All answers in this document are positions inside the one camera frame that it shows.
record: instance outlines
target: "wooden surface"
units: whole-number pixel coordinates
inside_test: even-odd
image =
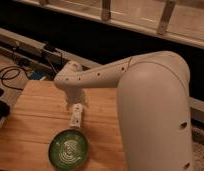
[[[89,157],[79,171],[124,171],[115,89],[86,89],[82,130]],[[0,132],[0,169],[52,171],[48,147],[68,128],[64,93],[49,81],[29,81]]]

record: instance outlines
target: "black cable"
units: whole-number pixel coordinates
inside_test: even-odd
[[[63,64],[63,55],[62,55],[62,52],[56,50],[56,53],[60,54],[60,58],[61,58],[61,66],[63,67],[64,64]]]
[[[14,63],[16,62],[15,61],[15,51],[16,51],[16,49],[13,48],[12,55],[11,55],[11,58],[12,58]],[[11,77],[6,77],[6,75],[12,71],[14,71],[14,72],[17,71],[17,73]],[[14,90],[23,90],[22,88],[9,86],[9,85],[5,84],[5,82],[4,82],[5,80],[15,79],[16,77],[18,77],[20,75],[21,71],[23,71],[25,73],[25,76],[29,79],[28,74],[27,74],[27,70],[25,68],[23,68],[22,66],[10,66],[10,67],[2,68],[0,70],[0,80],[1,80],[2,85],[7,87],[7,88],[14,89]]]

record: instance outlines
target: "power cord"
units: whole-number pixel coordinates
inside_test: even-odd
[[[15,64],[16,64],[15,52],[16,52],[17,49],[13,48],[12,54],[11,54],[11,58],[12,58],[12,60],[13,60],[13,62]],[[28,74],[27,74],[27,70],[23,67],[24,61],[18,60],[18,64],[20,64],[20,66],[10,66],[10,67],[2,68],[0,70],[0,80],[1,80],[1,83],[2,83],[3,86],[5,86],[7,88],[10,88],[10,89],[14,89],[14,90],[23,90],[22,88],[9,86],[4,82],[6,80],[15,79],[16,77],[18,77],[20,75],[21,71],[24,72],[25,76],[29,79]],[[9,74],[12,71],[14,71],[14,72],[16,71],[17,73],[14,74],[13,76],[7,77],[7,74]]]

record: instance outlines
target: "small screw hole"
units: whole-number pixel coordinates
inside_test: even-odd
[[[184,122],[179,126],[179,129],[182,130],[182,129],[185,129],[186,127],[187,127],[187,122]]]
[[[187,170],[190,167],[190,163],[184,165],[184,170]]]

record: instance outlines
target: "green ceramic bowl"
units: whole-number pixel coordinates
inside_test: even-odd
[[[87,158],[88,142],[82,132],[68,129],[56,135],[49,147],[49,160],[58,170],[74,170]]]

